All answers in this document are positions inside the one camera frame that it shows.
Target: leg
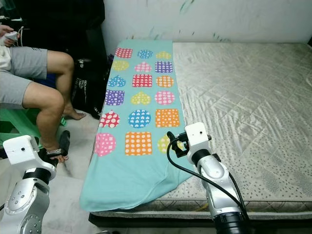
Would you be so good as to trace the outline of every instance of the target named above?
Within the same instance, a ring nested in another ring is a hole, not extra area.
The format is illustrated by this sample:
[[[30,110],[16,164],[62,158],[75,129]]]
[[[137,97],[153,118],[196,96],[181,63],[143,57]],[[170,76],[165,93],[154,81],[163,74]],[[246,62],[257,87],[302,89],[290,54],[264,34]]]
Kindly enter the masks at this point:
[[[41,143],[47,151],[59,148],[56,132],[64,111],[64,98],[59,91],[31,82],[23,97],[24,108],[39,108],[37,127],[41,134]],[[58,156],[59,162],[64,158]]]
[[[56,87],[64,98],[64,114],[78,120],[85,117],[85,114],[77,113],[70,101],[73,71],[74,61],[71,56],[62,52],[48,51],[47,72],[57,74]]]

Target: gray shorts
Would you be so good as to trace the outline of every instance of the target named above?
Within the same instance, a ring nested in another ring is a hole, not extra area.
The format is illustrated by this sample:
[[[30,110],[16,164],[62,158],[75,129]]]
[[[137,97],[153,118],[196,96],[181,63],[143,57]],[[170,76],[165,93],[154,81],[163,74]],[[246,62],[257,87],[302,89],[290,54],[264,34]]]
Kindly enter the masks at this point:
[[[12,47],[11,70],[0,69],[0,108],[23,109],[22,102],[30,79],[46,79],[47,50]]]

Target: game controller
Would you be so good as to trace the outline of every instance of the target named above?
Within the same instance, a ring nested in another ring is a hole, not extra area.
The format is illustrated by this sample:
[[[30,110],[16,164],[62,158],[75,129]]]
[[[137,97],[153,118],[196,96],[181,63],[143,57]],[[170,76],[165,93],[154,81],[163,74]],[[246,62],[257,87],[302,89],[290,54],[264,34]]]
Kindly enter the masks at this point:
[[[6,39],[12,39],[13,41],[17,41],[18,40],[18,33],[14,31],[11,33],[4,34],[4,36],[0,38],[0,45],[4,45],[4,41]]]

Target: white shirt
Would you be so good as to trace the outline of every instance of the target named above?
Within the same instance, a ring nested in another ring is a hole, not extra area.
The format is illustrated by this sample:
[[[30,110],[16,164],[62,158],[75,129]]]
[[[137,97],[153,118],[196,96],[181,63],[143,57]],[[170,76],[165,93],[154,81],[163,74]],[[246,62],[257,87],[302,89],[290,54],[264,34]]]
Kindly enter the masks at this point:
[[[0,45],[0,69],[9,71],[11,69],[10,49]]]

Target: hand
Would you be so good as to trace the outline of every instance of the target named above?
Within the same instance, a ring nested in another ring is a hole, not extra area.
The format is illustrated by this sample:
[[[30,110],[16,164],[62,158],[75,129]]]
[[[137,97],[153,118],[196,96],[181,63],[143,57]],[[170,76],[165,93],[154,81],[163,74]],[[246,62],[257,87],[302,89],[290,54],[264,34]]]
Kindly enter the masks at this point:
[[[7,26],[7,25],[0,25],[0,37],[3,37],[6,33],[10,33],[10,32],[13,32],[14,29]],[[12,39],[9,39],[7,38],[5,41],[4,41],[4,45],[6,47],[11,47],[13,44],[15,43],[14,40]]]

